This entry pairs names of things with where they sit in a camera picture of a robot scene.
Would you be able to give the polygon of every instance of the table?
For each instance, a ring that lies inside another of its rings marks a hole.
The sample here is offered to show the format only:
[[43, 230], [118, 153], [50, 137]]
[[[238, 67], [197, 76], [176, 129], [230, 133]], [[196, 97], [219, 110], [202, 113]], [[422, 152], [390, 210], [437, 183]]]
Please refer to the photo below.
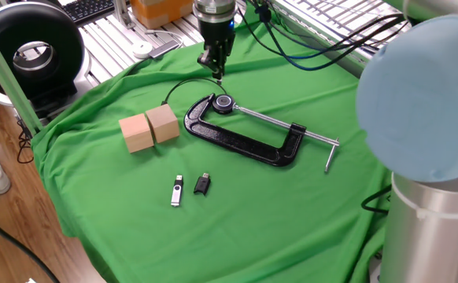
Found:
[[[271, 45], [264, 27], [255, 28]], [[289, 54], [310, 53], [278, 39]], [[337, 65], [300, 71], [239, 27], [223, 83], [242, 106], [339, 137], [328, 175], [331, 148], [317, 141], [305, 139], [290, 166], [272, 167], [188, 134], [188, 108], [220, 92], [211, 83], [185, 84], [170, 97], [180, 137], [127, 152], [118, 120], [159, 106], [181, 79], [209, 77], [196, 63], [201, 47], [105, 81], [32, 140], [64, 233], [81, 240], [108, 282], [365, 282], [369, 259], [382, 247], [384, 219], [360, 203], [388, 184], [389, 172], [357, 125], [358, 80]], [[243, 114], [207, 119], [274, 146], [286, 135]], [[194, 195], [205, 172], [209, 193]], [[184, 177], [179, 208], [170, 205], [176, 175]]]

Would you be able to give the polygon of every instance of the keyboard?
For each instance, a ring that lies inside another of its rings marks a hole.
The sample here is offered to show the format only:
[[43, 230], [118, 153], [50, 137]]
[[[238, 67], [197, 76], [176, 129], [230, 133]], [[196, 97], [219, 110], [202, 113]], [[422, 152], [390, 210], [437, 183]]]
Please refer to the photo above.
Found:
[[77, 26], [82, 26], [113, 12], [113, 0], [77, 0], [62, 8]]

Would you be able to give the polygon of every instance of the metal rod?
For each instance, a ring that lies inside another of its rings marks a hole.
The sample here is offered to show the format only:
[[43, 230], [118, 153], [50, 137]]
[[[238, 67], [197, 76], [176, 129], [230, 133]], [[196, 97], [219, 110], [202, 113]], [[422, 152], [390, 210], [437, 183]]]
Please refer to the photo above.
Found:
[[[286, 128], [286, 129], [290, 129], [290, 126], [292, 126], [292, 125], [290, 125], [289, 123], [285, 123], [285, 122], [280, 121], [280, 120], [278, 120], [278, 119], [271, 118], [270, 116], [266, 116], [266, 115], [264, 115], [264, 114], [260, 114], [259, 112], [255, 112], [255, 111], [253, 111], [253, 110], [250, 110], [250, 109], [247, 109], [247, 108], [238, 106], [238, 105], [234, 105], [234, 106], [233, 106], [233, 109], [234, 109], [234, 110], [239, 110], [239, 111], [241, 111], [241, 112], [243, 112], [243, 113], [245, 113], [245, 114], [248, 114], [248, 115], [251, 115], [251, 116], [260, 118], [260, 119], [262, 119], [262, 120], [268, 121], [268, 122], [270, 122], [270, 123], [273, 123], [273, 124], [275, 124], [275, 125], [277, 125], [277, 126], [280, 126], [280, 127], [284, 127], [284, 128]], [[337, 140], [335, 141], [335, 140], [333, 140], [333, 139], [331, 139], [331, 138], [326, 138], [326, 137], [321, 136], [321, 135], [319, 135], [319, 134], [312, 133], [312, 132], [310, 132], [309, 130], [307, 130], [307, 131], [305, 132], [305, 136], [308, 136], [308, 137], [310, 137], [310, 138], [315, 138], [316, 140], [325, 142], [325, 143], [327, 143], [327, 144], [329, 144], [329, 145], [339, 146], [339, 141], [337, 141]]]
[[334, 156], [334, 151], [336, 150], [336, 148], [336, 145], [332, 145], [331, 154], [329, 154], [329, 159], [327, 160], [327, 164], [325, 165], [325, 173], [329, 171], [329, 167], [331, 166], [332, 162], [332, 157]]

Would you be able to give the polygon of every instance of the cardboard box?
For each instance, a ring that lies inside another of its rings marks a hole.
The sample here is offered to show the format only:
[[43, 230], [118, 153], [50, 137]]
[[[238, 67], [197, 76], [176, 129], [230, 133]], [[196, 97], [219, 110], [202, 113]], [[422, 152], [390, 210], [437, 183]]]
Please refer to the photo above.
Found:
[[154, 29], [192, 12], [194, 0], [130, 0], [133, 15], [146, 28]]

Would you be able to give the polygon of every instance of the usb connector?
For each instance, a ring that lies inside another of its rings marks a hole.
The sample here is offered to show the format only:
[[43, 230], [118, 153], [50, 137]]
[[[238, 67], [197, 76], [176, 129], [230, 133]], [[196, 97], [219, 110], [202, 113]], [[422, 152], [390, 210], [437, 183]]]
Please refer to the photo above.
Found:
[[194, 188], [194, 193], [202, 193], [206, 196], [206, 192], [208, 192], [209, 186], [210, 175], [208, 173], [204, 173], [201, 177], [198, 178], [198, 182]]

